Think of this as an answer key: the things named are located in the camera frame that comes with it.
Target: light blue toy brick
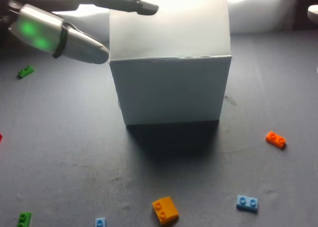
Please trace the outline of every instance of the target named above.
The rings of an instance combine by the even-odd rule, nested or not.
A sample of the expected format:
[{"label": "light blue toy brick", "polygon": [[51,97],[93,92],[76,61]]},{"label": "light blue toy brick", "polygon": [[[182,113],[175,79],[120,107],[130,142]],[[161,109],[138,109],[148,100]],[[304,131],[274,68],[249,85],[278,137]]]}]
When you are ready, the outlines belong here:
[{"label": "light blue toy brick", "polygon": [[95,227],[107,227],[105,218],[97,218],[95,219]]},{"label": "light blue toy brick", "polygon": [[237,208],[257,213],[258,201],[256,198],[238,195]]}]

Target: green lego brick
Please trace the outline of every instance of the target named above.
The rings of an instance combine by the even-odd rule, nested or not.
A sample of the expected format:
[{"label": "green lego brick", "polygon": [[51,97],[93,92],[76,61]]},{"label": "green lego brick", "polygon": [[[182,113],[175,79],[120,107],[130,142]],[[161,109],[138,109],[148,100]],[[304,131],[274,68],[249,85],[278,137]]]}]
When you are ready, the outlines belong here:
[{"label": "green lego brick", "polygon": [[21,212],[18,224],[16,227],[29,227],[31,222],[32,213],[31,212]]},{"label": "green lego brick", "polygon": [[34,72],[34,69],[32,68],[32,66],[27,66],[25,69],[19,71],[19,76],[22,79],[33,72]]}]

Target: white box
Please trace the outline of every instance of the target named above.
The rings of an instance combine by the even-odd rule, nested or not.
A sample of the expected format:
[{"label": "white box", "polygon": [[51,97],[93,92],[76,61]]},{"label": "white box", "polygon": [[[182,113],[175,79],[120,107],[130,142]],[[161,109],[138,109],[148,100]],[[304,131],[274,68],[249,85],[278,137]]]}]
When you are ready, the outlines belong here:
[{"label": "white box", "polygon": [[219,120],[231,63],[227,0],[110,12],[110,67],[126,125]]}]

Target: toy brick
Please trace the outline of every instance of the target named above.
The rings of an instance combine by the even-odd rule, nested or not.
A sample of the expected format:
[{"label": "toy brick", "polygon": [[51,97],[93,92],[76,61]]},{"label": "toy brick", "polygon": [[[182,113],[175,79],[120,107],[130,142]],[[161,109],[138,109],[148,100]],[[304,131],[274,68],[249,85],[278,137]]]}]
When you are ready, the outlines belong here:
[{"label": "toy brick", "polygon": [[285,144],[286,144],[286,139],[283,138],[282,136],[277,135],[276,133],[270,131],[267,136],[266,136],[266,141],[268,141],[269,143],[271,143],[272,145],[280,148],[280,149],[284,149],[285,148]]},{"label": "toy brick", "polygon": [[34,69],[32,68],[32,66],[27,66],[25,69],[19,71],[19,77],[22,79],[33,72]]},{"label": "toy brick", "polygon": [[105,218],[97,218],[95,219],[95,227],[107,227]]},{"label": "toy brick", "polygon": [[31,212],[21,212],[16,227],[29,227],[31,222]]},{"label": "toy brick", "polygon": [[161,225],[176,221],[179,218],[179,213],[169,196],[153,202],[153,208]]},{"label": "toy brick", "polygon": [[258,201],[256,198],[238,195],[237,208],[257,213]]}]

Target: gray table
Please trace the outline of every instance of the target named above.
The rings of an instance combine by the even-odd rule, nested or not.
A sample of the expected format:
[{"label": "gray table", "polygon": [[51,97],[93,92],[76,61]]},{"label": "gray table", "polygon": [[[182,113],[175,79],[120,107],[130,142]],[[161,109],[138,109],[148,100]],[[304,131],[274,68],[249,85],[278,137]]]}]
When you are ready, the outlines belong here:
[{"label": "gray table", "polygon": [[32,227],[157,227],[164,196],[178,227],[317,226],[318,32],[235,36],[232,51],[218,125],[127,129],[109,65],[1,50],[0,226],[31,211]]}]

